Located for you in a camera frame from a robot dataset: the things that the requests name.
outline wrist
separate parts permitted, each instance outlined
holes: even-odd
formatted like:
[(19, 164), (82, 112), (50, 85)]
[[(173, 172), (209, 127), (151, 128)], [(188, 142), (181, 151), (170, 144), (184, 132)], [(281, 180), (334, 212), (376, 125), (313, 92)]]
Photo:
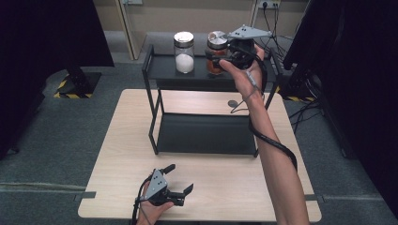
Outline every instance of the wrist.
[(259, 91), (256, 91), (253, 94), (249, 95), (245, 101), (249, 108), (253, 108), (256, 106), (264, 107), (263, 96), (260, 94)]
[(148, 221), (146, 219), (139, 219), (138, 218), (136, 225), (154, 225), (154, 224), (155, 223), (153, 223), (153, 224), (148, 223)]

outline black metal rack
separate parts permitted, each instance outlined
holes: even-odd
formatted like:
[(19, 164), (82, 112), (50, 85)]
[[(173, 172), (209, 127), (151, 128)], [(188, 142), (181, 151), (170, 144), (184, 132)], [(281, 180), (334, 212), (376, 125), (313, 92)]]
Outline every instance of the black metal rack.
[[(271, 50), (264, 60), (268, 71), (269, 92), (266, 107), (269, 106), (282, 76), (282, 68), (275, 52)], [(275, 63), (277, 73), (271, 64)], [(180, 73), (176, 70), (175, 57), (170, 54), (155, 54), (153, 45), (149, 45), (143, 64), (142, 72), (149, 105), (152, 111), (152, 122), (149, 139), (153, 150), (159, 152), (178, 153), (209, 153), (209, 154), (237, 154), (254, 155), (254, 137), (248, 129), (249, 115), (215, 115), (166, 112), (163, 106), (161, 90), (180, 91), (211, 91), (237, 92), (231, 74), (212, 75), (207, 72), (206, 58), (195, 55), (194, 70), (190, 73)], [(155, 81), (158, 97), (154, 102), (149, 81)], [(161, 107), (161, 126), (158, 142), (155, 142), (153, 131)]]

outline fingers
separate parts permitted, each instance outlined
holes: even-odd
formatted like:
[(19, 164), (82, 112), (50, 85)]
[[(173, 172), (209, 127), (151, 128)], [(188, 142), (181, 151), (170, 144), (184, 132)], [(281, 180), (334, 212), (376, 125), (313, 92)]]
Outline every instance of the fingers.
[(166, 202), (163, 205), (161, 205), (160, 208), (161, 208), (161, 211), (164, 212), (173, 206), (174, 206), (173, 202)]
[(148, 190), (149, 183), (150, 183), (150, 181), (146, 181), (145, 184), (144, 184), (144, 191), (143, 191), (144, 195), (146, 194), (146, 191)]
[(259, 47), (258, 45), (254, 45), (254, 48), (255, 48), (255, 50), (256, 50), (256, 52), (257, 52), (257, 55), (258, 55), (258, 57), (261, 59), (261, 60), (264, 60), (264, 57), (265, 57), (265, 55), (266, 55), (266, 53), (264, 52), (264, 49), (262, 49), (261, 47)]
[(232, 63), (223, 59), (220, 60), (220, 66), (222, 66), (222, 68), (225, 71), (229, 72), (234, 79), (237, 76), (237, 74), (241, 71), (239, 68), (235, 67)]

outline brown jar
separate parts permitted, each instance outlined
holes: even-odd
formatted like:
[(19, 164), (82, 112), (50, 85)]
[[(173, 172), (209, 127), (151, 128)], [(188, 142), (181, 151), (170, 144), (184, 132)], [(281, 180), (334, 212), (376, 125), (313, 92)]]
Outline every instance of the brown jar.
[[(213, 31), (207, 37), (207, 49), (215, 55), (227, 55), (228, 40), (222, 31)], [(221, 74), (222, 68), (214, 67), (213, 62), (207, 59), (207, 70), (211, 74)]]

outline electrical outlet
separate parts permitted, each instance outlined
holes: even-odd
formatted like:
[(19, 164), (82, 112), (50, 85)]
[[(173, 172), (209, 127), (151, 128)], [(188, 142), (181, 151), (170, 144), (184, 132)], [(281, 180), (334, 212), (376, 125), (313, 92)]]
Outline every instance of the electrical outlet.
[(259, 8), (263, 8), (263, 4), (267, 2), (267, 8), (266, 9), (275, 9), (279, 8), (281, 6), (281, 0), (262, 0), (258, 4)]

